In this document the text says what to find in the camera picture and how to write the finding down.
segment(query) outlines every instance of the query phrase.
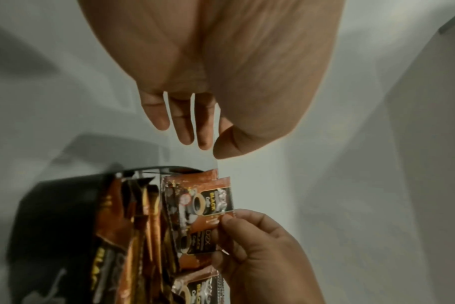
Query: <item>open container of coffee packets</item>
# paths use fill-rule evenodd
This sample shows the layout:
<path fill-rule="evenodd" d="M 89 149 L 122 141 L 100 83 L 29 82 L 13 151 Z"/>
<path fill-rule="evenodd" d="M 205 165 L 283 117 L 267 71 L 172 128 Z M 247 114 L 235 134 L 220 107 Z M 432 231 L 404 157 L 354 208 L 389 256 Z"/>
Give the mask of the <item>open container of coffee packets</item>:
<path fill-rule="evenodd" d="M 218 171 L 156 167 L 48 181 L 20 202 L 13 303 L 218 304 L 211 231 L 234 215 Z"/>

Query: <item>white surface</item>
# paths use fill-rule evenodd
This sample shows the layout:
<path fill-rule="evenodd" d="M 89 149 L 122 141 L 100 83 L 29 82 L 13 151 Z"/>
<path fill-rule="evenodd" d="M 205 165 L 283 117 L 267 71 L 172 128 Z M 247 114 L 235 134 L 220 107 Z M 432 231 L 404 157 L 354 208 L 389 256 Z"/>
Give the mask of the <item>white surface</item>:
<path fill-rule="evenodd" d="M 271 215 L 302 243 L 328 302 L 455 303 L 454 36 L 432 41 L 386 98 L 454 14 L 455 0 L 348 0 L 330 70 L 299 128 L 219 163 L 238 207 Z M 406 112 L 413 100 L 408 109 L 423 115 Z M 216 165 L 172 129 L 153 129 L 76 2 L 0 1 L 1 303 L 22 196 L 39 180 L 114 162 Z"/>

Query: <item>person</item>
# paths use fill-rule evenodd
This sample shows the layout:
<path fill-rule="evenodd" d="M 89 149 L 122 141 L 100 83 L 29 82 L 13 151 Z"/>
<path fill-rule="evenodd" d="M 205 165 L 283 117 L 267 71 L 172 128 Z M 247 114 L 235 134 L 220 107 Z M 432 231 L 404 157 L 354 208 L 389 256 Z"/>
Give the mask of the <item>person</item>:
<path fill-rule="evenodd" d="M 267 215 L 224 215 L 212 239 L 228 253 L 216 251 L 212 264 L 229 285 L 232 304 L 325 303 L 303 249 Z"/>
<path fill-rule="evenodd" d="M 218 159 L 254 151 L 298 124 L 327 69 L 344 0 L 79 0 L 97 38 L 137 83 L 159 130 Z"/>

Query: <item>skin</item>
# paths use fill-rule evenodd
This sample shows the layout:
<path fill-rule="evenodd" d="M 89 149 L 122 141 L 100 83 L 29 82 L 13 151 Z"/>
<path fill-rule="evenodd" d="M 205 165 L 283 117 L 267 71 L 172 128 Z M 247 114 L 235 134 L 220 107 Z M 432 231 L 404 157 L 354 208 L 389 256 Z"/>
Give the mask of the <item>skin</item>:
<path fill-rule="evenodd" d="M 79 0 L 99 41 L 136 81 L 159 130 L 218 159 L 292 131 L 308 109 L 334 47 L 344 0 Z"/>
<path fill-rule="evenodd" d="M 212 264 L 229 285 L 232 304 L 325 304 L 303 249 L 267 215 L 225 215 L 212 239 L 229 253 L 215 252 Z"/>

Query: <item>stack of coffee packets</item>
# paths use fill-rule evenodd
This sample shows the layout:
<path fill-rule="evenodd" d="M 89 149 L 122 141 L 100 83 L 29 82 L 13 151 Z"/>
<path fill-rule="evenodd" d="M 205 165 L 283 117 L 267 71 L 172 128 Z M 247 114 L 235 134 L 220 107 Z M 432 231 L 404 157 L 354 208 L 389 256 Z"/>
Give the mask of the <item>stack of coffee packets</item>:
<path fill-rule="evenodd" d="M 96 215 L 94 304 L 221 304 L 211 232 L 234 216 L 229 178 L 218 171 L 118 175 Z"/>

